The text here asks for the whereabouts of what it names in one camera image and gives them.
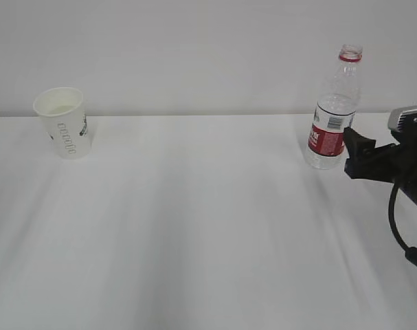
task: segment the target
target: plastic water bottle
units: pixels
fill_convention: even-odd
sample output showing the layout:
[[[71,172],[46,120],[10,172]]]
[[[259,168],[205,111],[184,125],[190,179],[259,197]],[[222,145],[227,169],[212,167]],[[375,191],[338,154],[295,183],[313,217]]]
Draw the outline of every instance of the plastic water bottle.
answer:
[[[343,45],[336,72],[324,82],[305,152],[306,161],[315,168],[335,167],[341,159],[343,131],[352,125],[361,97],[361,57],[361,46]]]

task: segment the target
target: white wall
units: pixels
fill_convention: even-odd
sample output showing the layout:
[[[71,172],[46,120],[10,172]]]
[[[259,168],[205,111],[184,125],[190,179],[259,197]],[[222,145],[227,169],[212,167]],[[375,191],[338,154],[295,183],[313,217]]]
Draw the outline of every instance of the white wall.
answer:
[[[364,111],[417,104],[417,0],[0,0],[0,115],[57,86],[89,114],[311,112],[342,43]]]

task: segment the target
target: black cable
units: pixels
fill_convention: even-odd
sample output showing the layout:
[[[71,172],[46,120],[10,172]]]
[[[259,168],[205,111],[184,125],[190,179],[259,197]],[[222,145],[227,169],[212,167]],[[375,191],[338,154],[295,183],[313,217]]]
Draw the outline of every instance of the black cable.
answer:
[[[388,201],[388,221],[390,223],[390,227],[392,229],[394,238],[406,252],[408,251],[408,245],[402,239],[401,234],[399,234],[398,228],[396,227],[396,221],[394,219],[394,204],[396,203],[396,196],[398,194],[398,190],[399,182],[396,181],[393,185],[392,193],[390,194],[390,200]]]

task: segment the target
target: red label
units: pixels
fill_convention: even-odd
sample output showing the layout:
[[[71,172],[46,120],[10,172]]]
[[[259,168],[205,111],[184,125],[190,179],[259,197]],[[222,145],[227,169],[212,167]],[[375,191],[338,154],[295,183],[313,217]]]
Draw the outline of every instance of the red label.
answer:
[[[344,151],[343,133],[331,133],[312,125],[309,148],[323,156],[338,156]]]

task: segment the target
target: white tablecloth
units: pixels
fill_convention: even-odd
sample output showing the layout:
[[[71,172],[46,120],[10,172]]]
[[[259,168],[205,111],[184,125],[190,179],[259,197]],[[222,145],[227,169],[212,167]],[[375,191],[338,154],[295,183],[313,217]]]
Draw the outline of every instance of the white tablecloth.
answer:
[[[305,164],[310,115],[0,118],[0,329],[417,329],[391,185]],[[387,114],[354,127],[390,143]],[[396,218],[417,245],[417,207]]]

